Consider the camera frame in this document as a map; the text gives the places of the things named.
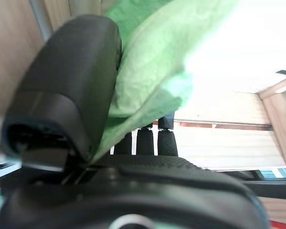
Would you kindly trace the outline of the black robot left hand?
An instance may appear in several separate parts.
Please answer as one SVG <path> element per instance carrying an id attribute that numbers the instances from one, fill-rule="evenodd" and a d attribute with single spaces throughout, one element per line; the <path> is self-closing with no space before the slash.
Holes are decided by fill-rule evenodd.
<path id="1" fill-rule="evenodd" d="M 80 16 L 47 41 L 1 128 L 21 168 L 1 180 L 0 229 L 268 229 L 239 180 L 175 156 L 94 152 L 121 59 L 116 24 Z"/>

